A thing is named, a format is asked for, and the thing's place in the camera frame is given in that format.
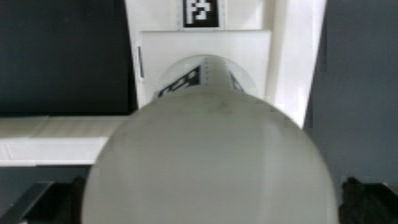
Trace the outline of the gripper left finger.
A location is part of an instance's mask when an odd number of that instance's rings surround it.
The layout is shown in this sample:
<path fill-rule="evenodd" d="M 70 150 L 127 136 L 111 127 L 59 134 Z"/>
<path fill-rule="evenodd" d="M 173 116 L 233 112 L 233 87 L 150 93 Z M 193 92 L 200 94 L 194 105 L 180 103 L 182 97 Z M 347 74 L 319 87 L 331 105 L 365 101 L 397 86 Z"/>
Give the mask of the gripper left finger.
<path fill-rule="evenodd" d="M 0 216 L 0 224 L 82 224 L 84 177 L 40 181 Z"/>

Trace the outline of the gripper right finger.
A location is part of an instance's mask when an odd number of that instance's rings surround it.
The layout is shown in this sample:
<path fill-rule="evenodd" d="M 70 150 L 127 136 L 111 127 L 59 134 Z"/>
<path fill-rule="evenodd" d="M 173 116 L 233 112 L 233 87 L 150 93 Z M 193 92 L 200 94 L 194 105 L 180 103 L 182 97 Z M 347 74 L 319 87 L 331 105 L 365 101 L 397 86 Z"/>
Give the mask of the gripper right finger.
<path fill-rule="evenodd" d="M 398 195 L 390 187 L 351 177 L 342 189 L 340 224 L 398 224 Z"/>

